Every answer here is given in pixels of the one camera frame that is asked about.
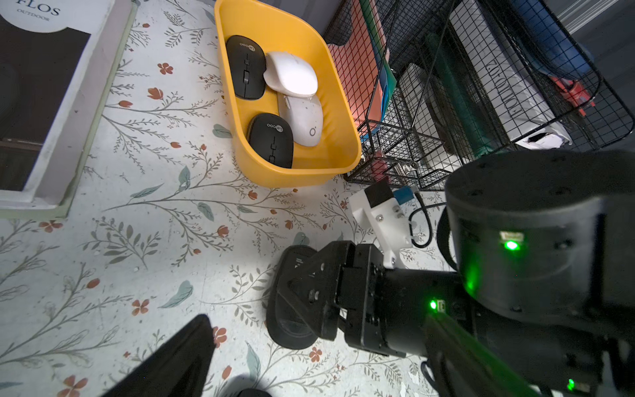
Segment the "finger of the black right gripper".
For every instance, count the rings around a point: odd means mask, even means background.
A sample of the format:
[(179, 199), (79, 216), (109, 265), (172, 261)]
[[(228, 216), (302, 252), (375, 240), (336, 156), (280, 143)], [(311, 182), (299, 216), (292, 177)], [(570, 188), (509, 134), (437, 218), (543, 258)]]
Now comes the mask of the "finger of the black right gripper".
[(319, 251), (304, 245), (284, 251), (277, 295), (315, 337), (329, 341), (337, 337), (341, 272), (352, 264), (354, 254), (355, 244), (351, 241), (335, 241)]

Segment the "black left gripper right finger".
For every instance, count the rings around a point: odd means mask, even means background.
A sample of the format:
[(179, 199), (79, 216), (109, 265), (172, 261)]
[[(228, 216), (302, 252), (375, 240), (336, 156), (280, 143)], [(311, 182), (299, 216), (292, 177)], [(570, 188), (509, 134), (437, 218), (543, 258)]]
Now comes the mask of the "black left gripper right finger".
[(441, 396), (537, 396), (518, 374), (443, 313), (424, 325), (428, 364)]

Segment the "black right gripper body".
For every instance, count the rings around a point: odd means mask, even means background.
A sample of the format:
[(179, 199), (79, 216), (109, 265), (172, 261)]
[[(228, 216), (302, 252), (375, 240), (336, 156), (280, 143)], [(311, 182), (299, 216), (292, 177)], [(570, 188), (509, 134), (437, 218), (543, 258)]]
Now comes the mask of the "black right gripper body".
[(345, 340), (384, 356), (425, 357), (429, 314), (445, 313), (466, 326), (466, 292), (455, 272), (386, 269), (370, 244), (355, 247), (340, 274), (337, 305), (347, 311)]

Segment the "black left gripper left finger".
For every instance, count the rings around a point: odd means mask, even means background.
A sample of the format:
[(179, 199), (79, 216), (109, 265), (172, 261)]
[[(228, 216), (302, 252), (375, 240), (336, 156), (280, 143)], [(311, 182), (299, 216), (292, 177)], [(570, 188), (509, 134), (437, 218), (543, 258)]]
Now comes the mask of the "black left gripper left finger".
[(215, 342), (209, 317), (199, 314), (107, 396), (201, 396)]

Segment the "black mouse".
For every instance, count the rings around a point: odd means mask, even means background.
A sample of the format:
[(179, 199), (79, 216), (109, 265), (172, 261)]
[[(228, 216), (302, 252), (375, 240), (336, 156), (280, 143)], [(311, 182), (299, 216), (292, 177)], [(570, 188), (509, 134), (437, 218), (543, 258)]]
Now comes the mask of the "black mouse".
[(230, 36), (226, 42), (233, 89), (240, 99), (258, 100), (266, 90), (266, 56), (261, 47), (244, 36)]
[(264, 160), (281, 168), (291, 169), (294, 159), (294, 138), (291, 127), (273, 113), (259, 113), (248, 127), (247, 140)]
[(272, 397), (272, 395), (264, 390), (250, 388), (240, 391), (236, 397)]
[(283, 285), (281, 277), (287, 271), (303, 267), (317, 252), (310, 246), (294, 245), (285, 249), (279, 259), (267, 303), (266, 328), (271, 339), (280, 347), (304, 350), (318, 340), (312, 329), (278, 293), (278, 287)]

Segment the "grey computer mouse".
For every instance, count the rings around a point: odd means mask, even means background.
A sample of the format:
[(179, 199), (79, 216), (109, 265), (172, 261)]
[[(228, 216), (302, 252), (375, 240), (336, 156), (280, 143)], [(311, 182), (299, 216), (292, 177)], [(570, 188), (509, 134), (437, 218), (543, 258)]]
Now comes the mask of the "grey computer mouse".
[(279, 115), (289, 124), (294, 142), (304, 147), (316, 147), (322, 137), (322, 104), (316, 95), (297, 98), (277, 94)]

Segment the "white mouse blue accent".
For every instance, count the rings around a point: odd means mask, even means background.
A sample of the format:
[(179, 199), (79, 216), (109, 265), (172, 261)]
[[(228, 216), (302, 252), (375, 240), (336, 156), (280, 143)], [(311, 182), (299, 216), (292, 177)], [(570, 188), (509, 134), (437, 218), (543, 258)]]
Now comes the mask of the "white mouse blue accent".
[(284, 51), (266, 55), (264, 80), (274, 91), (297, 98), (309, 98), (318, 90), (314, 68), (298, 56)]

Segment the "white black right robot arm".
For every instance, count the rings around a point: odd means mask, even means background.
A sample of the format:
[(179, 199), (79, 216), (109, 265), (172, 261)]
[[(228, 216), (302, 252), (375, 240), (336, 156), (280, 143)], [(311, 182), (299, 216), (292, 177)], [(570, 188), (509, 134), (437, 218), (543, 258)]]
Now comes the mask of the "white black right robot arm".
[(634, 155), (529, 151), (453, 172), (437, 245), (408, 270), (410, 216), (387, 179), (353, 195), (377, 244), (296, 245), (266, 311), (281, 347), (334, 340), (421, 357), (441, 396), (634, 393)]

